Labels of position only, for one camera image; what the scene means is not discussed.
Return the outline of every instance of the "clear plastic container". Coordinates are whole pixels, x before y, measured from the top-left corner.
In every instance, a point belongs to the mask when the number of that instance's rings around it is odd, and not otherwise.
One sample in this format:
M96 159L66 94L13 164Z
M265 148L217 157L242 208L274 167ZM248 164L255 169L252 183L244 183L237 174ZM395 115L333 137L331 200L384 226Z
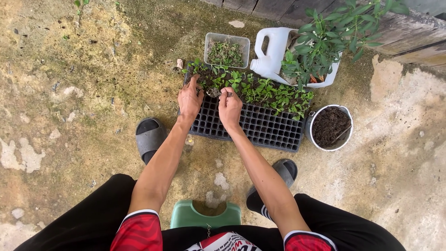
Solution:
M239 44L239 45L243 46L243 56L242 56L243 66L242 67L231 67L231 68L245 69L246 67L248 67L249 45L251 43L249 41L249 38L237 37L237 36L231 36L231 35L225 35L225 34L219 34L219 33L212 33L212 32L207 33L206 39L204 42L204 62L206 64L210 64L207 61L207 49L209 47L209 41L211 39L216 42L228 42L230 44Z

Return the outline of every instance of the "green plastic stool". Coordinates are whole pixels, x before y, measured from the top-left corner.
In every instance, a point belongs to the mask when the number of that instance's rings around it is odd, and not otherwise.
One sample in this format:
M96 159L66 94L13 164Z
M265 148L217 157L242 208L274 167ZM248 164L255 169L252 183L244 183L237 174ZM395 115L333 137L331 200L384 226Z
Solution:
M195 210L192 200L181 200L173 206L170 228L183 226L201 226L207 228L209 224L212 228L228 225L241 225L241 211L236 204L226 202L226 210L217 216L206 216Z

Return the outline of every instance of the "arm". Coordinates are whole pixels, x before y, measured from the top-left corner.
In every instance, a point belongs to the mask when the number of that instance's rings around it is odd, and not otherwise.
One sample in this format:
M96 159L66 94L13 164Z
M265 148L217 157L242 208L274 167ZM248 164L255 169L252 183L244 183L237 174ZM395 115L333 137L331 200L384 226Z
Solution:
M232 92L233 96L227 97L227 92ZM241 108L242 101L234 90L223 88L219 103L220 120L234 141L249 177L277 224L282 238L292 230L310 231L285 182L252 145L240 127Z
M198 92L198 96L196 92L197 88L201 89L200 86L197 87L199 76L194 75L189 84L180 90L178 103L181 114L166 140L140 174L133 188L128 213L141 209L160 212L177 171L187 134L203 102L203 90Z

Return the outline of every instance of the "red shirt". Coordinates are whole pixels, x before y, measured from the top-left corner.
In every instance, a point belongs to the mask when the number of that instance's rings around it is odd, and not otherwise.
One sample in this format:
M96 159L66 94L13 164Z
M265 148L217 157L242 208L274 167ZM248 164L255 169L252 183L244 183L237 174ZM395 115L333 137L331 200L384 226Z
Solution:
M314 232L291 231L285 236L285 251L336 251L336 246L327 237ZM115 239L111 251L162 251L163 240L158 214L154 210L144 209L125 217ZM246 250L262 251L243 236L226 232L192 245L186 251L222 251Z

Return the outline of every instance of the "slide sandal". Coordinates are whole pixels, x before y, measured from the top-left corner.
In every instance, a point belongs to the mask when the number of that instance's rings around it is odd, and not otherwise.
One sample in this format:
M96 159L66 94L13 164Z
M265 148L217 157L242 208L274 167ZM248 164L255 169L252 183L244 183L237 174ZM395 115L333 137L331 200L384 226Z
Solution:
M147 165L167 138L166 127L155 117L143 118L136 126L135 135L140 157Z
M273 164L274 170L280 175L280 177L285 182L288 188L293 185L296 177L297 177L297 165L294 161L290 159L280 159L276 163ZM256 191L254 186L251 187L248 191L248 195L250 196L252 193Z

